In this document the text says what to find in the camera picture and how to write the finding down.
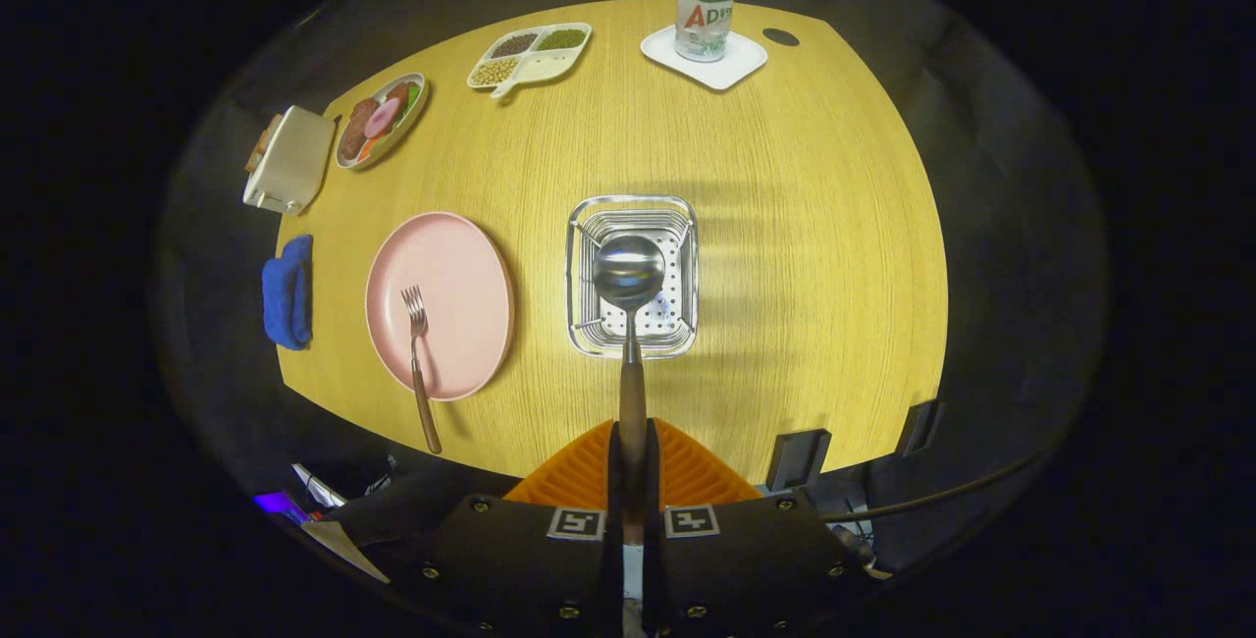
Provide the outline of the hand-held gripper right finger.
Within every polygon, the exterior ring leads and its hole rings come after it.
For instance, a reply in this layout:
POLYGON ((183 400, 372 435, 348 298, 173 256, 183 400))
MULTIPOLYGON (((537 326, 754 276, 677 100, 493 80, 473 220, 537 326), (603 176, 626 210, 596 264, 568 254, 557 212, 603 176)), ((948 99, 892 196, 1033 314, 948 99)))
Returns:
POLYGON ((759 494, 663 419, 651 419, 646 473, 646 635, 835 637, 873 597, 864 558, 808 494, 759 494))

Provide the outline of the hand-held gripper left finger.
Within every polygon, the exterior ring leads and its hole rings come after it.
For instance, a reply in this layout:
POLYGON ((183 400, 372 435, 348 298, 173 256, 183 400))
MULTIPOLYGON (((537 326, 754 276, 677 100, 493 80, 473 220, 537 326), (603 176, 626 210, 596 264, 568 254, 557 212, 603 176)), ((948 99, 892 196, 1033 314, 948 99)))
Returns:
POLYGON ((456 637, 619 637, 618 424, 605 419, 510 491, 409 514, 392 585, 456 637))

